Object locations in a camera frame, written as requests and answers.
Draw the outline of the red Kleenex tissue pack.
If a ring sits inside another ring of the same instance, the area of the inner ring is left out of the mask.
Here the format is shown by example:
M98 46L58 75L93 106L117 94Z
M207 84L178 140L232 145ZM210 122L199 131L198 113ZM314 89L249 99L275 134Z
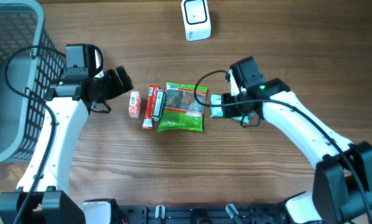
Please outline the red Kleenex tissue pack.
M141 111L141 97L138 91L132 91L129 99L129 116L138 118Z

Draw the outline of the green white small box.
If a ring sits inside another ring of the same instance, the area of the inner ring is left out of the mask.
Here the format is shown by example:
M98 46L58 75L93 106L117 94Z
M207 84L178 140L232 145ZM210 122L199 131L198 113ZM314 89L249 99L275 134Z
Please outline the green white small box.
M154 112L152 115L152 118L154 121L160 121L162 117L162 111L164 108L164 101L165 101L165 91L164 90L158 90L157 97L156 97L156 103L154 107Z

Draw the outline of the red stick sachet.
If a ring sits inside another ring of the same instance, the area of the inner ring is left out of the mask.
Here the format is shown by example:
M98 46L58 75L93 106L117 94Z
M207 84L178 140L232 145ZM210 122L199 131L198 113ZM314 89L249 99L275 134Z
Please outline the red stick sachet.
M153 112L156 104L156 98L158 90L160 89L159 85L150 85L149 92L147 97L147 106L144 115L144 120L142 124L143 129L153 129Z

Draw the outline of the green snack bag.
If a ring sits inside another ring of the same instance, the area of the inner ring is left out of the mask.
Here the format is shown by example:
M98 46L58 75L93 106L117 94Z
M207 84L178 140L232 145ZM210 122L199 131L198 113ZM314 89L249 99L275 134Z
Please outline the green snack bag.
M195 85L166 83L165 101L158 132L171 129L203 131L204 106L197 102L205 102L208 88L198 86L196 98Z

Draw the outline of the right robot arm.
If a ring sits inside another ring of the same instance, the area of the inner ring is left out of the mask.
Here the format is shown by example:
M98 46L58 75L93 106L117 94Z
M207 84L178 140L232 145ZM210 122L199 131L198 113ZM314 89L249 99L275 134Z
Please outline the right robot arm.
M226 117L251 112L282 131L315 169L311 192L285 202L292 223L347 223L366 215L372 223L372 145L353 143L310 112L280 79L229 79Z

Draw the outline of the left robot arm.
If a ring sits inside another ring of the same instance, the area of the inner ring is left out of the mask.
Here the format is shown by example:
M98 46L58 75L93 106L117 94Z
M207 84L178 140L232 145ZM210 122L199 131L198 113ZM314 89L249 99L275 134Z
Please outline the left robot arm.
M91 103L115 98L133 89L124 67L102 77L70 76L52 80L45 94L47 109L30 164L15 192L0 195L3 223L128 223L115 199L87 200L77 205L68 193L78 137Z

